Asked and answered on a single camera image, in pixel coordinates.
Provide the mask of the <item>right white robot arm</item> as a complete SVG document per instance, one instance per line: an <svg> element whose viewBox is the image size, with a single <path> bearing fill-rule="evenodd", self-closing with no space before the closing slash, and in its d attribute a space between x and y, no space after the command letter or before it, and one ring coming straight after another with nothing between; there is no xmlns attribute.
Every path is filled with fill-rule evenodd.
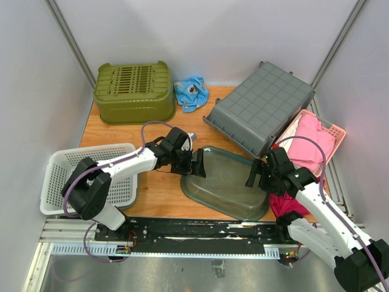
<svg viewBox="0 0 389 292"><path fill-rule="evenodd" d="M353 223L324 191L318 178L306 167L296 168L284 148L271 149L264 159L252 163L247 187L266 193L290 195L306 208L321 225L313 227L297 211L276 220L275 235L282 243L296 241L309 248L333 270L345 291L366 291L381 283L388 289L388 243L373 240Z"/></svg>

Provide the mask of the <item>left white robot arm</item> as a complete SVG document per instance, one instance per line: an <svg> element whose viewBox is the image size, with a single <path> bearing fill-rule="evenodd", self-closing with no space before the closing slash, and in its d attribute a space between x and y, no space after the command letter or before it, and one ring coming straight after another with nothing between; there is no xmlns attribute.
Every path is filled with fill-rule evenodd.
<svg viewBox="0 0 389 292"><path fill-rule="evenodd" d="M195 138L195 134L173 127L166 136L143 142L139 149L115 159L82 159L62 189L64 205L70 205L82 220L97 224L100 233L96 240L129 239L136 228L129 217L108 202L110 188L167 165L171 173L204 178L204 149L193 150Z"/></svg>

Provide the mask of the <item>white perforated plastic basket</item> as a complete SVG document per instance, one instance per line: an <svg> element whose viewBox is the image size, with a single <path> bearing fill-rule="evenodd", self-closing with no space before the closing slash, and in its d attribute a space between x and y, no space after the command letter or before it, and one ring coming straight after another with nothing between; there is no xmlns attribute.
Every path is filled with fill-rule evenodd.
<svg viewBox="0 0 389 292"><path fill-rule="evenodd" d="M131 143L73 148L55 152L49 159L40 196L40 211L44 215L64 215L62 189L78 163L90 157L94 161L115 159L136 148ZM127 177L111 185L107 202L120 210L130 208L137 199L139 178Z"/></svg>

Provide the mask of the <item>olive green plastic basin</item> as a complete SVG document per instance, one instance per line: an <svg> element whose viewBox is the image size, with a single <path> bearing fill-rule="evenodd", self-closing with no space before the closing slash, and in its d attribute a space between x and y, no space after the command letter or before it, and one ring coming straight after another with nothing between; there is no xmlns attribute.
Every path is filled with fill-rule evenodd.
<svg viewBox="0 0 389 292"><path fill-rule="evenodd" d="M94 103L102 122L108 125L171 120L176 113L176 101L168 65L163 61L101 65Z"/></svg>

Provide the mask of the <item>clear blue plastic tub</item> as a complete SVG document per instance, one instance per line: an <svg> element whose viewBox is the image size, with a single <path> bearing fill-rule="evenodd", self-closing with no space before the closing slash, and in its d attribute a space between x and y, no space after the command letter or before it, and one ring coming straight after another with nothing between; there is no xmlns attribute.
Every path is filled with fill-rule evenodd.
<svg viewBox="0 0 389 292"><path fill-rule="evenodd" d="M186 197L220 213L241 221L257 221L269 209L266 192L255 185L247 187L252 161L220 148L204 147L206 177L181 177Z"/></svg>

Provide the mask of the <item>large grey plastic bin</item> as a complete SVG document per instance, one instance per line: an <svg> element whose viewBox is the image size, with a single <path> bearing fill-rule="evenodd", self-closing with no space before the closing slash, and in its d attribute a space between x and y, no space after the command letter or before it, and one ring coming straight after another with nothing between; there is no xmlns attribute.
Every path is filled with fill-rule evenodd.
<svg viewBox="0 0 389 292"><path fill-rule="evenodd" d="M315 95L314 88L270 62L223 99L203 121L252 158L271 148Z"/></svg>

